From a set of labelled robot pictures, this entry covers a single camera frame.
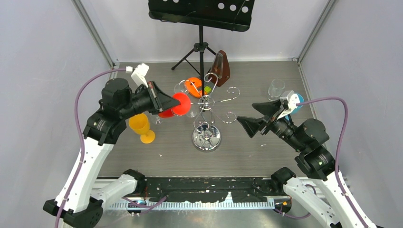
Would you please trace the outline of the chrome wine glass rack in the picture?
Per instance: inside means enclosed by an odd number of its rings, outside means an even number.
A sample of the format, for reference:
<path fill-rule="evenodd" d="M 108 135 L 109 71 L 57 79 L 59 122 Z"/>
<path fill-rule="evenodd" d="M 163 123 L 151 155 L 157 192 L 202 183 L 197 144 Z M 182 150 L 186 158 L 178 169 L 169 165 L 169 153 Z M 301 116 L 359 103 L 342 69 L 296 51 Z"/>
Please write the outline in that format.
<path fill-rule="evenodd" d="M 208 77 L 207 73 L 202 82 L 209 83 L 210 81 L 207 81 Z M 217 116 L 214 111 L 212 110 L 213 106 L 215 103 L 222 103 L 222 102 L 227 102 L 236 99 L 240 95 L 240 90 L 237 87 L 229 87 L 227 89 L 228 94 L 235 94 L 233 98 L 230 99 L 225 99 L 225 100 L 220 100 L 220 101 L 215 101 L 210 94 L 214 91 L 216 88 L 217 84 L 214 84 L 212 87 L 210 93 L 207 93 L 206 95 L 202 95 L 201 98 L 198 99 L 196 103 L 194 103 L 198 109 L 197 115 L 195 117 L 195 120 L 193 121 L 193 126 L 194 126 L 194 131 L 192 133 L 192 142 L 193 145 L 195 146 L 196 149 L 202 152 L 212 152 L 216 150 L 222 140 L 221 133 L 219 129 L 214 126 L 215 123 L 215 116 L 223 123 L 225 124 L 231 124 L 236 121 L 236 114 L 233 112 L 227 112 L 226 116 L 228 119 L 230 119 L 230 115 L 234 116 L 234 120 L 232 121 L 226 121 L 222 120 L 219 116 Z M 211 117 L 210 120 L 207 120 L 205 115 L 203 113 L 205 112 L 210 112 Z"/>

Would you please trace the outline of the red wine glass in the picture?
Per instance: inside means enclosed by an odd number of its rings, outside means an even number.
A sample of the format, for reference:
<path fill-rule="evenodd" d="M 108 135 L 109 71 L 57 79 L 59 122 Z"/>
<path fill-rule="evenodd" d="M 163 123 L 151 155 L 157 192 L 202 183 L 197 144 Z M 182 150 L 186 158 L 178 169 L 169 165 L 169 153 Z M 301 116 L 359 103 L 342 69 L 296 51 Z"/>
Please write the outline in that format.
<path fill-rule="evenodd" d="M 173 116 L 186 115 L 190 111 L 192 102 L 187 94 L 175 93 L 173 95 L 173 98 L 180 101 L 180 105 L 178 105 L 170 110 L 167 110 L 165 112 L 159 113 L 158 116 L 160 116 L 161 118 L 171 118 Z"/>

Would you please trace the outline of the clear wine glass back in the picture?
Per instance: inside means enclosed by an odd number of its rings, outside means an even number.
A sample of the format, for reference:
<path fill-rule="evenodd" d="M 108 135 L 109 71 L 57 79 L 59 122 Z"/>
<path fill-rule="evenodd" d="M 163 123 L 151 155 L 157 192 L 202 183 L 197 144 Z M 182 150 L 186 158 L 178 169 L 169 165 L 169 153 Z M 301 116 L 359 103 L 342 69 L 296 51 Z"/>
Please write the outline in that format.
<path fill-rule="evenodd" d="M 173 97 L 177 99 L 180 104 L 173 108 L 173 113 L 177 116 L 187 116 L 189 118 L 195 118 L 197 110 L 195 104 L 189 97 L 189 91 L 185 86 L 185 80 L 182 80 L 174 87 Z"/>

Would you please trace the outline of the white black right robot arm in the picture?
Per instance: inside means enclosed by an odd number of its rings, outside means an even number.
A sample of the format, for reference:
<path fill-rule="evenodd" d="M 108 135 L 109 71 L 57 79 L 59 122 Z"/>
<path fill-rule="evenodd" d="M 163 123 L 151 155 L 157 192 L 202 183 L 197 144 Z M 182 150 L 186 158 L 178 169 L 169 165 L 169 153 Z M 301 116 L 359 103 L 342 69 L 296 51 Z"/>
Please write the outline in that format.
<path fill-rule="evenodd" d="M 292 123 L 290 114 L 303 105 L 297 97 L 253 103 L 261 118 L 237 117 L 249 137 L 272 132 L 291 146 L 298 153 L 298 167 L 320 188 L 326 200 L 309 192 L 288 168 L 271 176 L 273 192 L 297 200 L 326 228 L 374 228 L 375 223 L 361 209 L 343 179 L 339 157 L 324 147 L 329 139 L 324 124 L 317 119 L 307 119 L 300 126 Z"/>

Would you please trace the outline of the yellow wine glass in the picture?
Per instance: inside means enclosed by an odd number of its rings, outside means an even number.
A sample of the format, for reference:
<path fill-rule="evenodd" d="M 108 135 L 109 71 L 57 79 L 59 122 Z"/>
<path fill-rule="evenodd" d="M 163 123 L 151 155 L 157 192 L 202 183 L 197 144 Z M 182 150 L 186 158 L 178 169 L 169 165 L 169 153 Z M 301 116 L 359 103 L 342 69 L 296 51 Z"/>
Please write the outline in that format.
<path fill-rule="evenodd" d="M 137 114 L 129 118 L 129 127 L 138 135 L 142 143 L 150 144 L 155 140 L 155 133 L 150 129 L 146 114 Z"/>

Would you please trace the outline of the clear textured wine glass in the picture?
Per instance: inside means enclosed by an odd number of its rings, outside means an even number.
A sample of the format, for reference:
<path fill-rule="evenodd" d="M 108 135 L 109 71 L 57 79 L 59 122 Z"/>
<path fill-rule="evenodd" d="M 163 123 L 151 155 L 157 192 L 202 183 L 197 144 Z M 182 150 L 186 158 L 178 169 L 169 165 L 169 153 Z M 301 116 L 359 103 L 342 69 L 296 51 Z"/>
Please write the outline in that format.
<path fill-rule="evenodd" d="M 284 88 L 285 88 L 284 81 L 280 79 L 272 80 L 268 88 L 268 99 L 271 101 L 278 99 L 281 96 Z"/>

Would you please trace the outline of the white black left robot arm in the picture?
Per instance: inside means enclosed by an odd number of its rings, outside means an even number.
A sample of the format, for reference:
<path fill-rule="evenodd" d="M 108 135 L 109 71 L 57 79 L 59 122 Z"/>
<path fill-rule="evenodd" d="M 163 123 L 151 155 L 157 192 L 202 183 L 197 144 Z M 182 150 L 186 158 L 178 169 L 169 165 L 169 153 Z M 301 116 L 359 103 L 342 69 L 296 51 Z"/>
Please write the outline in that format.
<path fill-rule="evenodd" d="M 99 109 L 79 131 L 81 149 L 64 188 L 43 206 L 45 212 L 75 228 L 93 228 L 113 203 L 128 194 L 139 197 L 145 193 L 144 175 L 132 169 L 102 189 L 92 191 L 105 159 L 127 127 L 126 120 L 144 112 L 159 114 L 180 104 L 154 81 L 132 90 L 127 80 L 111 79 L 101 96 Z"/>

